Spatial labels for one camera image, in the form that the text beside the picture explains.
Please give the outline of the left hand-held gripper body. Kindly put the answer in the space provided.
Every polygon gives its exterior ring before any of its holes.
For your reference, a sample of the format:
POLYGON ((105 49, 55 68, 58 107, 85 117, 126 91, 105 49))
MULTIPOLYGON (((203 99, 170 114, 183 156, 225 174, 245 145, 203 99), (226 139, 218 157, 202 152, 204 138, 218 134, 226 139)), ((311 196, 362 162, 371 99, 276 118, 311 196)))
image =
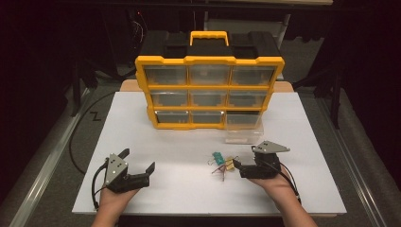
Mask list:
POLYGON ((105 174, 105 186, 114 193, 125 193, 149 186, 148 172, 131 175, 128 173, 128 167, 127 162, 112 153, 105 174))

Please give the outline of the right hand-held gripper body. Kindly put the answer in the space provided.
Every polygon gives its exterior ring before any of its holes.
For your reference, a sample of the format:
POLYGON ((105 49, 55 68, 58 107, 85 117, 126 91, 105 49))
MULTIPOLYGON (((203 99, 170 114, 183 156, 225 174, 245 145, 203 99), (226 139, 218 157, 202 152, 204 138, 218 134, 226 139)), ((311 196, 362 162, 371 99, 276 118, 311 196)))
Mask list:
POLYGON ((246 179, 271 179, 281 172, 278 152, 288 152, 290 148, 265 140, 255 146, 253 165, 242 165, 239 174, 246 179))

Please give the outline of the clear plastic drawer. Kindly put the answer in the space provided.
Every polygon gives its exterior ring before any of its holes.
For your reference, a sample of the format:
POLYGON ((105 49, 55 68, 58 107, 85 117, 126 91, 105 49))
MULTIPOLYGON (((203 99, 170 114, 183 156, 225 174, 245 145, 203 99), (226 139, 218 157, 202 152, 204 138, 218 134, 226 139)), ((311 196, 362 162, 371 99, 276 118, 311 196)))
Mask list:
POLYGON ((259 113, 227 113, 225 130, 225 142, 228 144, 255 144, 264 135, 259 113))

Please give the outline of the teal binder clip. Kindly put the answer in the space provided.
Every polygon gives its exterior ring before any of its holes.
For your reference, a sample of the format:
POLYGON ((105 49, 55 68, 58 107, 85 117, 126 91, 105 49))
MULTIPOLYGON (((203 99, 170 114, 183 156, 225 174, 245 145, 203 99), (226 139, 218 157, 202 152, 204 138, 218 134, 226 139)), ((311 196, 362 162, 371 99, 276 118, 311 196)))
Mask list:
POLYGON ((212 153, 213 159, 208 162, 208 165, 217 164, 218 166, 225 164, 225 159, 221 155, 220 152, 213 152, 212 153))

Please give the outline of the yellow black organizer case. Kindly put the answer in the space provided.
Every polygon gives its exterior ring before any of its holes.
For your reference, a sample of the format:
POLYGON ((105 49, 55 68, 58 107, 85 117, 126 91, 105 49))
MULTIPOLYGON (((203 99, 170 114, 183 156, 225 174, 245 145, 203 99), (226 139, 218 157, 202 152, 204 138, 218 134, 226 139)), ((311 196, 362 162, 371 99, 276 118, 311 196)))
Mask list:
POLYGON ((155 30, 147 34, 140 54, 135 60, 136 78, 147 100, 144 90, 147 66, 201 64, 273 66, 275 83, 284 69, 285 61, 269 32, 192 31, 183 34, 155 30))

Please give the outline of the person's left hand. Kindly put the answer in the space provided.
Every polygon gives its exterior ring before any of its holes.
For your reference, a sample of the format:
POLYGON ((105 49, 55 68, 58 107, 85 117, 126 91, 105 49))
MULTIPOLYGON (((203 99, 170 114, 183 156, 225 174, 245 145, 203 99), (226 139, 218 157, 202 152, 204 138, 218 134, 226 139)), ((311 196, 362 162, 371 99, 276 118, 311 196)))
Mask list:
POLYGON ((130 190, 124 193, 114 193, 108 188, 104 188, 100 193, 100 208, 112 207, 124 209, 131 199, 139 192, 138 189, 130 190))

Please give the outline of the person's right hand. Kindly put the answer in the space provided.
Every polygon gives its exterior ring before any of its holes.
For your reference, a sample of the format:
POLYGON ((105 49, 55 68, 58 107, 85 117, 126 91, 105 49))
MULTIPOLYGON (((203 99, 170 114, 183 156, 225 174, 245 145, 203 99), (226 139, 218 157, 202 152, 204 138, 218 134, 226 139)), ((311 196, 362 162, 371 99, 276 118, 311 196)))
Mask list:
POLYGON ((250 182, 261 186, 265 192, 275 201, 281 199, 297 198, 292 185, 289 182, 289 175, 284 168, 271 179, 250 179, 250 182))

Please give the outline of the black metal stand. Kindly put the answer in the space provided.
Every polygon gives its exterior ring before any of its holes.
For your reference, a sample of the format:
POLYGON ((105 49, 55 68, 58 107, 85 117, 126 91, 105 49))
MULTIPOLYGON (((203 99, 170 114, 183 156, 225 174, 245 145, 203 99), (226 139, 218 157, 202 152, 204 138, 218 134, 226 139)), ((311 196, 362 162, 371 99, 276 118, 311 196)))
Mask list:
POLYGON ((294 90, 315 84, 315 89, 313 91, 315 97, 331 97, 330 120, 336 129, 340 127, 338 116, 340 108, 341 76, 341 66, 328 66, 318 72, 309 74, 306 78, 292 83, 292 88, 294 90))
POLYGON ((95 69, 87 60, 76 61, 72 66, 73 116, 77 115, 81 106, 80 84, 82 82, 86 88, 95 89, 97 87, 95 69))

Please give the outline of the set of clear organizer drawers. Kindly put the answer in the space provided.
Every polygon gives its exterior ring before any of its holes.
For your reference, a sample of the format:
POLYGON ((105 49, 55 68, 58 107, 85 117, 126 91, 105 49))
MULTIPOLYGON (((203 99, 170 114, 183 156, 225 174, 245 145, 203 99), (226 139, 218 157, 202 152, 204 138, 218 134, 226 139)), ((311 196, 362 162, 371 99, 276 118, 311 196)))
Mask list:
POLYGON ((159 129, 255 128, 274 76, 273 66, 147 66, 149 120, 159 129))

